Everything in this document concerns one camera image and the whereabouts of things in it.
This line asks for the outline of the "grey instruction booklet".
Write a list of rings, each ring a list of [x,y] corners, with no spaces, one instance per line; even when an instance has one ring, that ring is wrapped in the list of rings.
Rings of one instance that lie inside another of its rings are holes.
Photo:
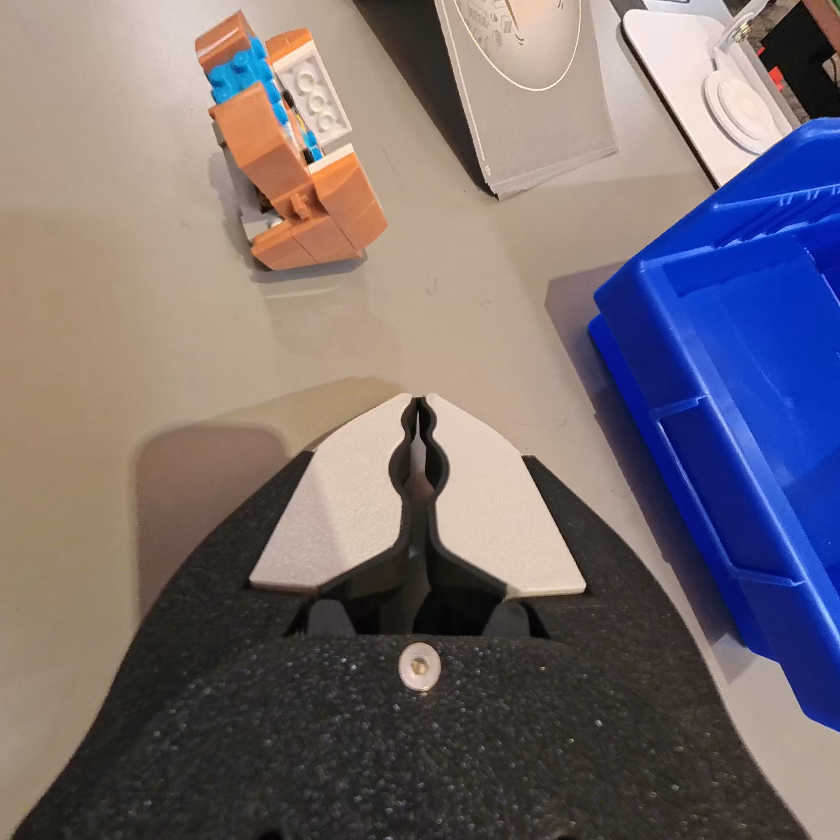
[[[591,2],[434,5],[494,195],[526,191],[618,151]]]

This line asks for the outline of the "grey desk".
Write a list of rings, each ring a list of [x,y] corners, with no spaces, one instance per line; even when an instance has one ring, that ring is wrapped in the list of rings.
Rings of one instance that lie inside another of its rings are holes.
[[[619,151],[499,202],[434,2],[2,2],[2,838],[67,764],[186,556],[298,450],[435,392],[646,563],[757,764],[838,828],[838,734],[736,642],[586,331],[594,289],[710,193],[593,2]],[[194,40],[309,28],[388,228],[361,262],[251,260]]]

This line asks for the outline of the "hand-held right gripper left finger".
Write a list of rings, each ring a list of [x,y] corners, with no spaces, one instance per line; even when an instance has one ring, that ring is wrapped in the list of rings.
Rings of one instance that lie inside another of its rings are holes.
[[[406,579],[405,484],[417,400],[402,393],[358,415],[311,453],[249,582],[258,589],[378,595]]]

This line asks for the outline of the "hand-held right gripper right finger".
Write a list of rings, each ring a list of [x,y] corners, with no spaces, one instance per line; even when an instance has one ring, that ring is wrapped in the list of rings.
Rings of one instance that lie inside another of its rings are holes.
[[[586,582],[518,448],[438,394],[420,401],[433,587],[518,599]]]

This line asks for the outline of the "blue plastic bin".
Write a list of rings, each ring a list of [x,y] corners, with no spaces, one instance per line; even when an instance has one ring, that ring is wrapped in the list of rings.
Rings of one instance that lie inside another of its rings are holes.
[[[589,333],[742,641],[839,729],[839,120],[594,292]]]

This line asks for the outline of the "brown toy brick model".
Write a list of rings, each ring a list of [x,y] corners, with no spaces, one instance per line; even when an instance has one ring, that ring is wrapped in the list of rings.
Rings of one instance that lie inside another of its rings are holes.
[[[387,222],[311,31],[262,41],[238,10],[195,52],[255,261],[292,270],[363,258]]]

